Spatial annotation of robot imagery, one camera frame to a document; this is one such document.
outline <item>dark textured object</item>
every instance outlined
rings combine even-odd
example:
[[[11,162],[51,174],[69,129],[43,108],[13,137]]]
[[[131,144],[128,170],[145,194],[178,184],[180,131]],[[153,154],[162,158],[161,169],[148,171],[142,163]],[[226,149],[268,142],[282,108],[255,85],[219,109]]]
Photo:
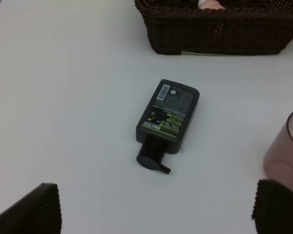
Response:
[[[258,234],[293,234],[293,191],[274,180],[260,180],[252,219]]]
[[[135,0],[156,53],[273,55],[293,38],[293,0],[219,0],[224,11],[197,2]]]
[[[56,184],[41,184],[0,214],[0,234],[60,234],[61,228]]]

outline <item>pink object in basket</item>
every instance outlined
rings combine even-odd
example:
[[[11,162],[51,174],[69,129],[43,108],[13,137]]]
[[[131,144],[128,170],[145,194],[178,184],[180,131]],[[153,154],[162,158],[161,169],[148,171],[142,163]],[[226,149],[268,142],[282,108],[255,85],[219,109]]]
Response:
[[[199,0],[198,7],[200,9],[216,9],[216,10],[224,10],[225,9],[216,0]]]
[[[264,158],[267,176],[293,189],[293,113]]]

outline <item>cup rim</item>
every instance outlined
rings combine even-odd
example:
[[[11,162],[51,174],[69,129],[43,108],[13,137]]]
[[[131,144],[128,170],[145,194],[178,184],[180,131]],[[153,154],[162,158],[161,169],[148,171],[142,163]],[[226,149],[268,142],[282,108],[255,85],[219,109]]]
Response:
[[[292,137],[290,130],[289,130],[289,123],[290,123],[290,119],[291,119],[292,115],[293,115],[293,112],[289,115],[288,120],[287,120],[287,131],[288,131],[288,134],[293,142],[293,137]]]

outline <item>plastic cup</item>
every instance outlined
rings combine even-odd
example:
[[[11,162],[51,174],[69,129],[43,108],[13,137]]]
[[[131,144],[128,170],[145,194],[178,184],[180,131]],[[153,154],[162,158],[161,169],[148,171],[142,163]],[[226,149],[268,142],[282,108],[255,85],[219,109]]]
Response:
[[[293,189],[293,113],[264,158],[266,175]]]

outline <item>bottle label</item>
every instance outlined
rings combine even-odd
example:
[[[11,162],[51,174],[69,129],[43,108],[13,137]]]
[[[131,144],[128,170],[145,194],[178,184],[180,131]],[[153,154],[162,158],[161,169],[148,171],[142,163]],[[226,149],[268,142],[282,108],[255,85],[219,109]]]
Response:
[[[163,84],[142,126],[176,138],[182,128],[192,99],[192,93]]]

